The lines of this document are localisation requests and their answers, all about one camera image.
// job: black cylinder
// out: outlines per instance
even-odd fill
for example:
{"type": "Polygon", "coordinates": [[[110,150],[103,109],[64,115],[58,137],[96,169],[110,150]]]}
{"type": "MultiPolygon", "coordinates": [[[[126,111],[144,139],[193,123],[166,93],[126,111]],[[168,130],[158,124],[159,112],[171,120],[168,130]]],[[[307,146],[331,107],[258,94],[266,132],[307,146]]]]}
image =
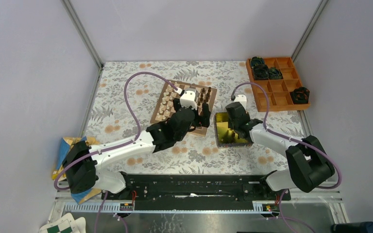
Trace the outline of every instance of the black cylinder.
{"type": "Polygon", "coordinates": [[[373,233],[373,222],[354,222],[334,224],[332,233],[373,233]]]}

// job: green square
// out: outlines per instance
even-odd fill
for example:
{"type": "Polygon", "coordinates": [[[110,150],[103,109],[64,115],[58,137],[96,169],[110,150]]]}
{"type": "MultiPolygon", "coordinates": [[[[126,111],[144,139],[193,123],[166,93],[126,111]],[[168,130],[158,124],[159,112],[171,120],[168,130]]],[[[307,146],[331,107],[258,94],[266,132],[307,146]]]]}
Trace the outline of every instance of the green square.
{"type": "Polygon", "coordinates": [[[59,233],[59,227],[58,227],[58,225],[50,227],[50,228],[48,228],[46,230],[48,231],[48,233],[59,233]]]}
{"type": "Polygon", "coordinates": [[[65,230],[61,231],[61,233],[72,233],[72,228],[68,227],[65,230]]]}

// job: chessboard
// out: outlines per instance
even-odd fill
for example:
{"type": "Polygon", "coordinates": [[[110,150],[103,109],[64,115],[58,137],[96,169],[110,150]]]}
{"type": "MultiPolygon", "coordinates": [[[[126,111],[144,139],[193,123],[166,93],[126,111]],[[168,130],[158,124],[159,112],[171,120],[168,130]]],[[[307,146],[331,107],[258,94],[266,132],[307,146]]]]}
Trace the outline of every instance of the chessboard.
{"type": "MultiPolygon", "coordinates": [[[[183,83],[174,80],[169,81],[173,83],[176,87],[179,87],[183,90],[193,88],[198,91],[198,114],[200,116],[202,111],[202,104],[204,102],[208,103],[209,111],[212,112],[212,108],[214,107],[215,102],[215,96],[217,95],[217,90],[215,88],[201,86],[197,84],[183,83]]],[[[164,121],[175,113],[175,108],[172,102],[174,98],[180,98],[180,95],[176,93],[168,83],[165,83],[164,87],[162,88],[161,95],[159,96],[158,103],[156,104],[155,110],[152,114],[152,124],[164,121]]],[[[205,136],[206,131],[207,128],[205,127],[197,127],[194,131],[189,133],[193,133],[199,136],[205,136]]]]}

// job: white wall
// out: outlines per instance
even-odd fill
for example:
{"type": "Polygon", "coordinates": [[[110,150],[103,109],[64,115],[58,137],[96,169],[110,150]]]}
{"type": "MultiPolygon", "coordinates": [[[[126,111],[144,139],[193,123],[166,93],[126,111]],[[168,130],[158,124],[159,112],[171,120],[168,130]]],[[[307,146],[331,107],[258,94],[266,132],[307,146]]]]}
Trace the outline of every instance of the white wall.
{"type": "Polygon", "coordinates": [[[291,56],[320,0],[72,0],[105,61],[291,56]]]}
{"type": "Polygon", "coordinates": [[[295,64],[313,133],[342,169],[348,216],[373,221],[373,1],[330,1],[295,64]]]}
{"type": "Polygon", "coordinates": [[[97,67],[60,1],[0,0],[0,233],[38,232],[62,136],[77,136],[97,67]]]}

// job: orange wooden shelf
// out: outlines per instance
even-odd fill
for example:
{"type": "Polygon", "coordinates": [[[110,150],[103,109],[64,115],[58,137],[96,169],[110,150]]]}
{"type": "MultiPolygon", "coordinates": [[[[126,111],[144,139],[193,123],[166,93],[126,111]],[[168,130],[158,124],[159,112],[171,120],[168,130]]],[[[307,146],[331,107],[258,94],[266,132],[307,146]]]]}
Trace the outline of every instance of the orange wooden shelf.
{"type": "MultiPolygon", "coordinates": [[[[250,81],[260,85],[268,95],[268,101],[270,102],[270,111],[296,111],[305,110],[310,106],[310,103],[306,104],[294,104],[289,94],[294,89],[301,87],[302,82],[297,70],[295,69],[294,63],[290,57],[270,57],[264,58],[265,64],[268,68],[275,67],[277,70],[282,72],[283,79],[279,80],[255,80],[252,73],[250,60],[247,60],[247,71],[250,81]]],[[[259,112],[267,111],[267,99],[265,98],[262,91],[252,86],[252,91],[255,98],[256,108],[259,112]]]]}

